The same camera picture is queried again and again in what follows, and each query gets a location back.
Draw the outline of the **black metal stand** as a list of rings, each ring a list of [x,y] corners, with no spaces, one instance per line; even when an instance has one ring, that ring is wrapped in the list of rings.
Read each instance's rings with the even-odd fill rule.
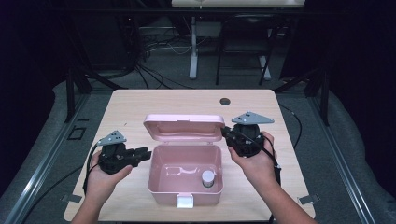
[[[304,88],[306,97],[315,97],[320,92],[319,98],[319,116],[323,123],[328,126],[328,109],[330,95],[330,73],[325,68],[315,68],[299,77],[294,77],[291,81],[274,89],[275,93],[286,91],[303,80],[308,80]]]
[[[82,94],[90,94],[92,92],[92,85],[89,78],[93,78],[110,89],[124,90],[124,87],[100,76],[98,73],[86,69],[84,67],[70,67],[66,73],[66,102],[67,102],[67,115],[65,123],[69,122],[76,114],[75,104],[75,88],[78,88]]]

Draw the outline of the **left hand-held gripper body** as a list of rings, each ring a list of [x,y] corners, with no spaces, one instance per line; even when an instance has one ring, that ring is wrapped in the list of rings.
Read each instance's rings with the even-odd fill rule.
[[[98,162],[102,171],[113,175],[127,165],[138,166],[139,159],[133,149],[126,148],[126,141],[119,131],[114,131],[98,141],[97,145],[102,148]]]

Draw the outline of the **person's right hand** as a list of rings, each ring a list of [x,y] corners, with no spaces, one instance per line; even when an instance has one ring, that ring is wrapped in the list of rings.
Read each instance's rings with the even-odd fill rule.
[[[262,134],[264,136],[264,151],[260,151],[250,158],[238,156],[232,147],[229,147],[229,152],[232,160],[241,167],[244,175],[253,187],[269,189],[272,186],[278,187],[273,162],[273,159],[276,158],[273,146],[274,137],[267,132],[262,132]]]

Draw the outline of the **small white-capped bottle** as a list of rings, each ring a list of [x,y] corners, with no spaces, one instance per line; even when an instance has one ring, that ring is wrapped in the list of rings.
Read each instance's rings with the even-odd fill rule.
[[[211,170],[205,170],[201,175],[203,186],[211,188],[214,185],[215,173]]]

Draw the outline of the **white standing desk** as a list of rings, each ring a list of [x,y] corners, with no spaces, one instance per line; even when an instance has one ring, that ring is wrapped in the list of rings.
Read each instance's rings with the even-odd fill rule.
[[[176,9],[289,9],[303,8],[305,0],[172,0]],[[201,16],[191,16],[191,65],[190,79],[198,74],[198,42],[197,37],[215,37],[219,34],[219,21],[202,21]]]

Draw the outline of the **person's left hand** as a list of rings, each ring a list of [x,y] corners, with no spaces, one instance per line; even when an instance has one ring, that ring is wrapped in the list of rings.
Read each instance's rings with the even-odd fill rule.
[[[105,203],[117,184],[133,170],[131,165],[127,165],[117,173],[109,175],[100,168],[99,155],[100,151],[94,153],[92,156],[85,194],[85,200],[94,204]]]

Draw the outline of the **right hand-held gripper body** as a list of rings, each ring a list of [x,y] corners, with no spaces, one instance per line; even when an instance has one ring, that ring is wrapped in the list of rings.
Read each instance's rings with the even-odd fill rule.
[[[252,157],[260,151],[264,151],[264,136],[260,130],[260,124],[274,123],[273,119],[248,111],[232,119],[234,126],[228,135],[231,137],[232,147],[240,157]]]

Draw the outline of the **aluminium floor rail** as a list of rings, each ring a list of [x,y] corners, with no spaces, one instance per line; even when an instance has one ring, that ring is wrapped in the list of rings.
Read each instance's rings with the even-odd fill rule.
[[[67,117],[66,100],[56,97],[49,118],[32,146],[21,169],[17,172],[5,194],[0,198],[0,224],[22,224],[32,207],[37,193],[61,152],[61,145],[73,129],[76,115],[90,98],[88,94],[78,97],[74,114]]]
[[[354,178],[351,170],[347,164],[347,161],[339,147],[330,126],[326,125],[323,121],[320,112],[319,104],[315,98],[308,98],[308,103],[314,112],[315,118],[320,126],[320,129],[324,132],[327,142],[330,146],[330,152],[332,154],[332,160],[335,167],[342,179],[342,182],[346,188],[347,194],[352,202],[356,213],[361,221],[361,224],[376,224],[375,219],[371,210],[368,207],[366,200],[363,197],[361,188],[359,187],[356,179]]]

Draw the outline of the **black chair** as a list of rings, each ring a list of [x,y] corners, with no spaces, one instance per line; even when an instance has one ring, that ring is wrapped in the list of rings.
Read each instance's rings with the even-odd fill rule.
[[[267,79],[276,37],[286,20],[272,14],[237,14],[221,24],[216,46],[216,84],[222,70],[261,72],[261,85]]]

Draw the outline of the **pink storage box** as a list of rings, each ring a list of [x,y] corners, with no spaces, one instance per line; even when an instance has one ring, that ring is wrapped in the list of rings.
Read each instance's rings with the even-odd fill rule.
[[[223,191],[222,139],[219,115],[150,114],[144,125],[153,140],[148,190],[158,204],[176,208],[215,205]],[[206,188],[202,172],[215,173]]]

